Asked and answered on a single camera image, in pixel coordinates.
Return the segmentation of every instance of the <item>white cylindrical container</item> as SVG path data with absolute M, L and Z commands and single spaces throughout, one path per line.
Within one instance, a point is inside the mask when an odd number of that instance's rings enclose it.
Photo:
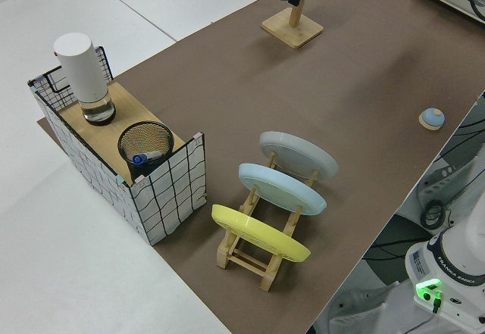
M 55 40 L 54 51 L 84 118 L 96 126 L 110 123 L 116 110 L 91 39 L 83 33 L 67 33 Z

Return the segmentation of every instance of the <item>black wire grid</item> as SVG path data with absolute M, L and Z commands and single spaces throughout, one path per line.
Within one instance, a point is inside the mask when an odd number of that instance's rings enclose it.
M 104 49 L 98 47 L 96 54 L 106 82 L 113 80 Z M 197 133 L 145 179 L 128 186 L 58 113 L 77 101 L 62 68 L 56 67 L 28 85 L 76 168 L 150 245 L 171 234 L 205 203 L 203 133 Z

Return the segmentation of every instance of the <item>black mesh cup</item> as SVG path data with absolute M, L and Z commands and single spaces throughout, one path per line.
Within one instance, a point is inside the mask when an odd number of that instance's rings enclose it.
M 132 181 L 148 176 L 164 163 L 174 148 L 174 135 L 162 123 L 137 122 L 126 128 L 118 139 L 118 151 L 127 162 Z

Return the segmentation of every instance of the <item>brown table surface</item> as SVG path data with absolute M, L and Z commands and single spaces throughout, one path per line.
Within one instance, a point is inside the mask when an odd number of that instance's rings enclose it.
M 208 203 L 155 249 L 234 333 L 304 333 L 485 86 L 483 26 L 434 0 L 308 0 L 324 32 L 299 50 L 260 27 L 285 7 L 259 0 L 116 78 L 182 139 L 206 135 Z M 439 132 L 418 123 L 429 107 L 446 114 Z M 327 210 L 296 227 L 311 256 L 283 262 L 266 293 L 216 266 L 210 214 L 243 202 L 238 166 L 265 164 L 268 130 L 319 145 L 340 171 L 314 186 Z M 262 202 L 255 217 L 282 229 L 287 215 Z

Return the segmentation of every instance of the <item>wooden mug tree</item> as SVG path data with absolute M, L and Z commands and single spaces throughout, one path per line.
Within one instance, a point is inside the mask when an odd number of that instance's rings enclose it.
M 292 48 L 300 48 L 324 30 L 302 14 L 304 6 L 305 0 L 301 0 L 298 6 L 288 7 L 264 20 L 261 27 Z

